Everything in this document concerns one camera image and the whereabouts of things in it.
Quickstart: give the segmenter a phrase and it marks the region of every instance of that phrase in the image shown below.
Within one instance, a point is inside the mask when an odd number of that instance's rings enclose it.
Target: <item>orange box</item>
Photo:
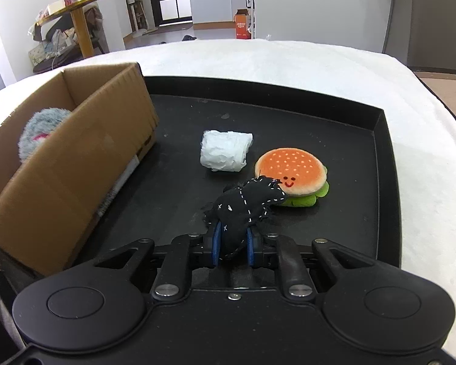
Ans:
[[[251,24],[251,18],[248,14],[248,9],[239,9],[235,14],[235,29],[236,38],[242,40],[249,40],[252,35],[248,31]]]

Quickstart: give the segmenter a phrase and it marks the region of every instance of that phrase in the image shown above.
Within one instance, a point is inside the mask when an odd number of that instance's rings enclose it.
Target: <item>white crumpled paper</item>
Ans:
[[[245,157],[252,141],[251,133],[207,130],[201,142],[200,162],[212,171],[240,171],[247,165]]]

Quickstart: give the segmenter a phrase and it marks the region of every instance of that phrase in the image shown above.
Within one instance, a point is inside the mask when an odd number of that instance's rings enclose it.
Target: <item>gray fluffy plush toy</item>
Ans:
[[[71,114],[71,111],[62,108],[46,108],[36,112],[25,125],[18,142],[20,162],[25,162],[32,152],[69,114]]]

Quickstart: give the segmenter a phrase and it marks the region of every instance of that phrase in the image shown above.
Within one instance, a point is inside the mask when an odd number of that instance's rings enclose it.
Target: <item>black tray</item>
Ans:
[[[314,207],[272,207],[264,233],[310,245],[327,238],[400,265],[397,174],[383,110],[324,94],[253,82],[147,77],[160,124],[157,143],[90,236],[78,262],[139,238],[169,244],[204,233],[202,208],[228,184],[254,175],[266,151],[296,147],[328,169],[330,190]],[[253,133],[247,166],[212,172],[199,162],[204,130]]]

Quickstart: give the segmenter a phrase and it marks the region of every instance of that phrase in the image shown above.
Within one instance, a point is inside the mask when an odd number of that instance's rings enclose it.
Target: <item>fan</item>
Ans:
[[[132,17],[133,17],[134,26],[135,26],[135,31],[132,33],[132,37],[137,38],[137,37],[140,37],[141,35],[147,34],[148,31],[146,29],[139,29],[139,25],[137,23],[136,14],[135,14],[135,8],[134,8],[135,0],[127,0],[127,3],[130,6],[130,10],[132,12]]]

